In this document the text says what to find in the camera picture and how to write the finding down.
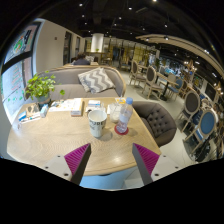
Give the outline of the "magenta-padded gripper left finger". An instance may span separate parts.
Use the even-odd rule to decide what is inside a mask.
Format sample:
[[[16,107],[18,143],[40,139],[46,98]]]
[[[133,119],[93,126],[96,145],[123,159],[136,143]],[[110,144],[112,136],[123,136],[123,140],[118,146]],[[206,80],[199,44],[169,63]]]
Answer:
[[[56,155],[43,166],[43,169],[79,185],[90,155],[91,144],[87,143],[66,155]]]

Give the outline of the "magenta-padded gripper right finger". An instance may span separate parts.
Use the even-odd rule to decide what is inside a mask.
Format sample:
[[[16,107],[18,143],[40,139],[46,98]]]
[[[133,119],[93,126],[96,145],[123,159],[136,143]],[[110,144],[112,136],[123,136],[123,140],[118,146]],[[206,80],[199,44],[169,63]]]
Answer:
[[[144,185],[150,184],[181,169],[168,156],[164,154],[158,155],[150,149],[136,143],[132,146],[132,154]]]

